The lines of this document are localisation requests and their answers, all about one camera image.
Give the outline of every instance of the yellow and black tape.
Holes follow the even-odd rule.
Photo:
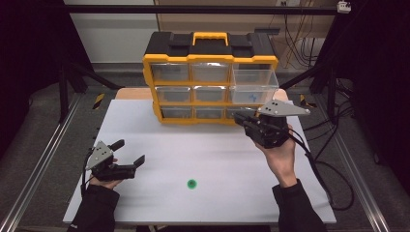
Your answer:
[[[315,108],[317,105],[316,103],[307,103],[305,96],[301,95],[301,106],[309,106],[309,107]]]
[[[99,94],[96,98],[96,102],[94,103],[93,109],[98,109],[100,107],[100,104],[103,101],[103,96],[104,94]]]

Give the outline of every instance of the hand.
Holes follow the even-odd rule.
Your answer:
[[[121,182],[123,182],[123,180],[115,180],[115,181],[110,181],[110,182],[102,182],[99,179],[97,179],[97,177],[94,177],[93,174],[90,174],[90,185],[93,186],[102,186],[102,187],[106,187],[107,189],[114,189],[115,187],[118,186],[118,184],[120,184]]]
[[[292,126],[288,125],[289,133],[293,134]],[[288,138],[280,147],[266,149],[260,144],[254,142],[255,146],[260,149],[266,157],[269,168],[277,177],[281,187],[291,187],[297,184],[294,170],[295,164],[295,141]]]

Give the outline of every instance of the black sleeve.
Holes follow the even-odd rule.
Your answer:
[[[120,194],[109,188],[88,186],[68,232],[112,232],[114,210]]]
[[[272,188],[279,206],[280,232],[327,231],[320,217],[314,212],[302,183],[289,188]]]

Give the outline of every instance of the table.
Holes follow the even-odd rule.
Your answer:
[[[278,91],[276,98],[286,97]],[[288,117],[304,139],[298,117]],[[264,156],[244,129],[227,125],[162,125],[152,110],[150,91],[123,89],[107,110],[97,141],[125,139],[114,154],[119,164],[142,155],[145,163],[135,178],[116,190],[115,211],[130,224],[268,224],[278,221],[271,187],[278,184]],[[325,191],[316,180],[302,148],[297,147],[295,171],[313,208],[324,222],[336,222]],[[188,187],[194,179],[197,186]],[[80,204],[79,185],[64,222],[71,222]]]

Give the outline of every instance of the green sticker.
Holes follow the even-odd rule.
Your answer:
[[[188,186],[189,189],[195,189],[196,185],[197,185],[197,183],[194,179],[190,179],[187,182],[187,186]]]

